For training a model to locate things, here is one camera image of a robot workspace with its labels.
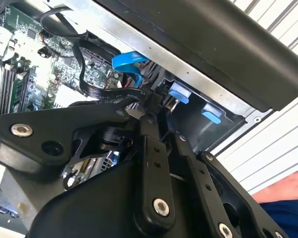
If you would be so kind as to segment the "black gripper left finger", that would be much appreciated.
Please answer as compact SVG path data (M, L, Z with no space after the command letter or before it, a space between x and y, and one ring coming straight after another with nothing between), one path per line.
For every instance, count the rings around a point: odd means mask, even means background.
M1 189L31 232L167 232L176 221L168 152L156 119L125 103L0 116ZM119 164L72 188L61 177L118 150Z

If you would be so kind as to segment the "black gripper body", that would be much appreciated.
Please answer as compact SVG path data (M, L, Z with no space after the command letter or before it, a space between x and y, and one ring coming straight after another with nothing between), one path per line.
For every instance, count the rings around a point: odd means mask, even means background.
M49 201L30 238L201 238L166 160L127 161Z

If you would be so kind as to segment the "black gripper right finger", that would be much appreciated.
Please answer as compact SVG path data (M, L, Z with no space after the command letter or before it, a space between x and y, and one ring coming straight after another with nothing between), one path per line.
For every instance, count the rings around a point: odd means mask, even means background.
M286 233L251 198L209 152L195 154L175 130L168 108L158 114L159 131L169 152L170 171L184 179L193 212L192 223L202 238L285 238Z

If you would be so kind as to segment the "person's hand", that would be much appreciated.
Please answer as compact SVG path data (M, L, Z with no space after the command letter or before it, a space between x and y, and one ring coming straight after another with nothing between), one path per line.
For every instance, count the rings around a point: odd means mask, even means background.
M257 203L298 200L298 171L252 195Z

